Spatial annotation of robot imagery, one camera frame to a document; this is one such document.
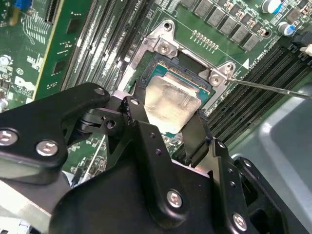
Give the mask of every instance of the gray metal panel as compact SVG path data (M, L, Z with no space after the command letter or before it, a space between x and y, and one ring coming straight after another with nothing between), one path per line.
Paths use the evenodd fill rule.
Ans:
M301 89L312 93L312 84ZM312 233L312 101L292 97L234 147Z

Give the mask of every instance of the capacitor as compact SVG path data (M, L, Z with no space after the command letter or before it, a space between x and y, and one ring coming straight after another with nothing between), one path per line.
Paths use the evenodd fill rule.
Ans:
M264 0L261 4L263 13L276 14L282 7L281 0Z
M295 27L287 22L281 22L278 24L277 30L284 36L290 36L295 32Z

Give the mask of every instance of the chip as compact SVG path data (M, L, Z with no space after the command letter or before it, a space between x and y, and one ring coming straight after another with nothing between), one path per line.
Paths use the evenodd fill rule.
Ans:
M259 29L262 28L262 26L263 26L262 23L258 22L258 23L256 23L255 26L253 27L252 31L253 31L254 33L258 33Z
M225 13L221 11L221 9L216 8L212 15L207 20L207 23L210 25L217 27L218 24L221 22L222 18L224 17Z
M78 32L80 29L81 22L82 22L81 19L71 19L67 27L67 34Z
M252 16L248 13L245 14L245 16L242 18L241 23L244 25L247 25L248 21L252 18Z
M194 13L198 15L199 17L204 17L207 12L210 10L212 7L212 2L208 0L202 0L198 7L195 9Z
M187 8L191 8L195 0L181 0L181 3Z
M162 133L177 134L201 106L198 92L171 72L152 76L144 104L149 122Z
M299 18L300 15L301 15L300 11L297 8L294 8L288 13L286 18L290 23L293 23Z
M299 4L298 7L300 9L304 8L308 4L309 0L302 0Z
M227 0L219 0L218 5L221 7L224 7L224 5L226 4Z
M259 38L256 35L252 34L242 47L244 50L251 51L258 42Z
M236 20L234 20L232 17L229 17L220 28L220 32L228 35L234 29L235 25Z
M230 14L231 14L232 16L235 17L236 14L239 12L240 9L241 9L240 6L237 5L237 4L235 4L235 5L232 7L232 9L230 10Z
M53 74L56 74L56 73L63 71L67 65L67 62L68 62L68 60L62 60L62 61L56 62L55 66L54 66Z
M241 41L246 37L247 34L247 28L245 28L244 26L240 26L231 37L231 39L237 43L241 43Z

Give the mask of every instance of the black bracket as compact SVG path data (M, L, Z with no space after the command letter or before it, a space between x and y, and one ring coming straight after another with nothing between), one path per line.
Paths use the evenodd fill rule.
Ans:
M0 178L33 184L55 181L67 159L77 120L86 110L104 106L109 98L100 86L86 83L2 113L0 130L12 131L17 140L0 146ZM51 142L57 152L40 155L36 146L42 141Z

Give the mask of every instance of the mounting hole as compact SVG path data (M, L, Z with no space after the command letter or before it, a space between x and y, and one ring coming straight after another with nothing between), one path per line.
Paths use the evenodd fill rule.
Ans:
M228 72L232 71L233 69L234 69L234 67L233 67L232 64L228 64L228 65L226 66L226 70L227 70Z
M105 126L108 128L108 129L113 129L116 125L116 122L113 121L113 120L109 120L106 122Z
M230 184L233 188L236 188L236 184L233 181L231 181Z
M161 150L160 150L160 149L156 149L156 154L157 154L158 156L161 156Z
M262 35L264 38L269 38L271 34L272 34L272 31L270 29L266 29Z
M130 100L134 105L139 105L140 103L139 103L139 101L138 100L135 100L134 98L132 98L131 100Z
M165 23L164 29L165 29L165 31L170 32L172 29L172 25L170 23Z

